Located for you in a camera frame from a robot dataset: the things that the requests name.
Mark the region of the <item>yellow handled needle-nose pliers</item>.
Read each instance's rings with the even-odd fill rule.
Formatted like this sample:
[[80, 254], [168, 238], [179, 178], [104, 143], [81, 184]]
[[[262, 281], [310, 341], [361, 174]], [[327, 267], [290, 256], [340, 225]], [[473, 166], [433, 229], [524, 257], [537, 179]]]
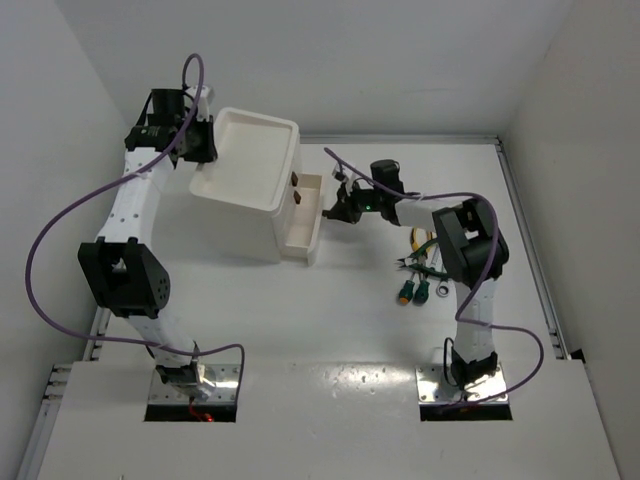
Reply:
[[413, 252], [417, 251], [423, 244], [434, 238], [431, 231], [420, 228], [413, 228], [410, 232], [410, 246]]

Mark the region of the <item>white three-drawer cabinet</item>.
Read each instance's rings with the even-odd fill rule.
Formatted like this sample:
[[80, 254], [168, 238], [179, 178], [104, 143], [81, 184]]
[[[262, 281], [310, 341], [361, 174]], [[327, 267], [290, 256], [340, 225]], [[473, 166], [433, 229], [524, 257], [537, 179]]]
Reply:
[[279, 263], [301, 170], [299, 127], [226, 107], [214, 122], [218, 159], [180, 166], [167, 183], [154, 233], [208, 256]]

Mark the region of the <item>green handled side cutters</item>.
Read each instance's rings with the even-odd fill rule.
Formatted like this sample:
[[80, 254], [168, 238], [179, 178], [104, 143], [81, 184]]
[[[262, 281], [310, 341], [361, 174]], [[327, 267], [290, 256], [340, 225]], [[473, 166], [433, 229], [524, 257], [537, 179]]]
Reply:
[[422, 258], [427, 256], [427, 250], [431, 247], [438, 246], [438, 239], [433, 238], [421, 245], [416, 251], [412, 252], [407, 257], [402, 257], [397, 260], [401, 269], [408, 269], [415, 273], [423, 274], [426, 276], [435, 277], [441, 280], [450, 280], [451, 277], [446, 271], [438, 271], [434, 268], [424, 265], [421, 261]]

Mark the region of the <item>green screwdriver orange cap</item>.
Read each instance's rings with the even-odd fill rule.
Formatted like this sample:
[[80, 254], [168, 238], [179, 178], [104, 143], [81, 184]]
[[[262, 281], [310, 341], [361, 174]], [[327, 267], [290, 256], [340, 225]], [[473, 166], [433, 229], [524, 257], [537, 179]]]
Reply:
[[408, 279], [398, 292], [397, 301], [400, 305], [407, 305], [412, 302], [415, 289], [414, 277], [415, 272], [411, 270]]

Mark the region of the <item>green screwdriver dark cap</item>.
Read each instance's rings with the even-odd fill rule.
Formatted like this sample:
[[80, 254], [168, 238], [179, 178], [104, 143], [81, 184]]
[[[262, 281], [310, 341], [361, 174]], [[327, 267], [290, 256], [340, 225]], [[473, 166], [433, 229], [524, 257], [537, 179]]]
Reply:
[[422, 306], [429, 299], [430, 283], [428, 281], [428, 276], [427, 275], [420, 274], [419, 277], [420, 277], [420, 279], [419, 279], [419, 283], [418, 283], [418, 286], [417, 286], [415, 294], [414, 294], [413, 303], [415, 305]]

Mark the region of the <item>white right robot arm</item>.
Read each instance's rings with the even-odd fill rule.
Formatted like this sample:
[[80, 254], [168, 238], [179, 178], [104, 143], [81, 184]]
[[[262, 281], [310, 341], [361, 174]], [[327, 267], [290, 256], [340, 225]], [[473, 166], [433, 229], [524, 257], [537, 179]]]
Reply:
[[495, 373], [493, 298], [509, 249], [491, 203], [469, 192], [407, 192], [395, 160], [371, 163], [371, 173], [366, 175], [332, 150], [325, 152], [336, 161], [332, 176], [340, 182], [336, 203], [323, 212], [325, 218], [356, 224], [363, 214], [378, 212], [393, 225], [436, 234], [445, 274], [454, 283], [457, 297], [456, 336], [445, 378], [463, 389]]

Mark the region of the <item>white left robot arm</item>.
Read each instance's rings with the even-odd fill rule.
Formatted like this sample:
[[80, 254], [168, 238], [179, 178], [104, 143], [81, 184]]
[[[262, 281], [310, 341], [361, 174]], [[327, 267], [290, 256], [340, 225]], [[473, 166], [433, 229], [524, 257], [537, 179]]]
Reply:
[[78, 251], [97, 304], [137, 331], [164, 384], [199, 400], [213, 395], [215, 375], [198, 361], [197, 343], [167, 310], [170, 277], [151, 250], [151, 236], [178, 161], [217, 158], [212, 98], [208, 86], [151, 91], [149, 105], [125, 139], [126, 181], [95, 241]]

